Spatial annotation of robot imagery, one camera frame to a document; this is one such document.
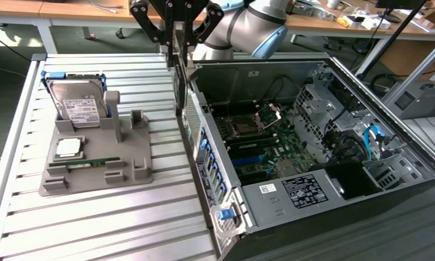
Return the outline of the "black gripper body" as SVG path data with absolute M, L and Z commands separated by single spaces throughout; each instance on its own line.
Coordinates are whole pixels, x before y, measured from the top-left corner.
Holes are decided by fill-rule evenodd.
M 156 9 L 158 12 L 163 12 L 170 8 L 170 4 L 172 4 L 172 9 L 183 13 L 187 9 L 191 9 L 195 13 L 203 11 L 207 6 L 207 0 L 151 0 L 151 5 Z

